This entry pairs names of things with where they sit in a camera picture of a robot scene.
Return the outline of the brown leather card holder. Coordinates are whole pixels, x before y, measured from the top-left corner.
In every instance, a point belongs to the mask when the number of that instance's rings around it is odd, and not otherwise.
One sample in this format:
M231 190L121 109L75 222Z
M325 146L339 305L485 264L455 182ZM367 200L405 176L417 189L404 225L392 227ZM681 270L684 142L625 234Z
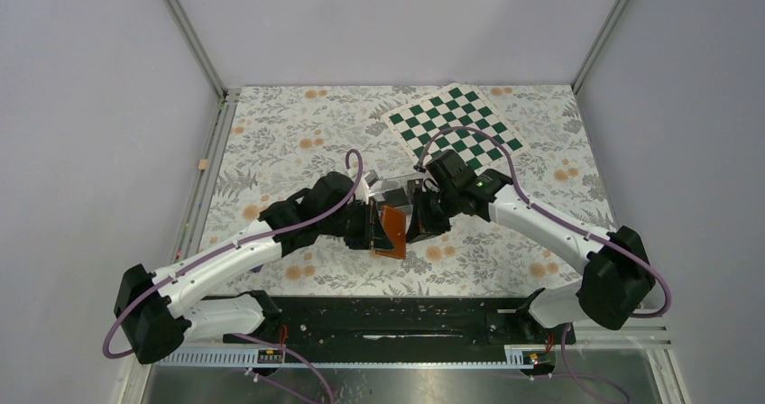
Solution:
M382 247L375 246L373 252L384 257L404 260L407 244L407 215L398 208L383 206L381 224L393 247L391 249L383 249Z

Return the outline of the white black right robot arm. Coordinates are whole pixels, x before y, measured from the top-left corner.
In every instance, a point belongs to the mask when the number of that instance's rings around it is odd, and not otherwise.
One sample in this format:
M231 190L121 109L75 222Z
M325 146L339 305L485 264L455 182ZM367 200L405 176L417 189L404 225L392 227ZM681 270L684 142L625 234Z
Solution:
M454 151L437 153L426 169L436 187L413 190L407 242L448 232L454 216L477 216L523 234L580 274L577 283L538 289L523 301L517 328L526 341L538 343L553 327L582 319L619 330L655 286L641 237L630 227L587 226L522 199L510 176L497 170L476 174Z

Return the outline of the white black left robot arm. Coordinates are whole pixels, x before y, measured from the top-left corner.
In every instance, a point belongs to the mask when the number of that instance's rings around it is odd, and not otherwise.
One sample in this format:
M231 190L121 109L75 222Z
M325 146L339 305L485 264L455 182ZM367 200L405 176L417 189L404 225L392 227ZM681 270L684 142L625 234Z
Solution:
M151 364L182 344L216 335L250 334L272 340L278 315L255 296L213 298L223 283L311 246L321 236L341 239L351 250L368 250L379 229L375 200L358 197L356 179L331 171L269 205L246 228L208 250L171 266L126 270L115 301L115 324L102 345L110 359L134 355ZM122 354L110 349L116 331L130 345Z

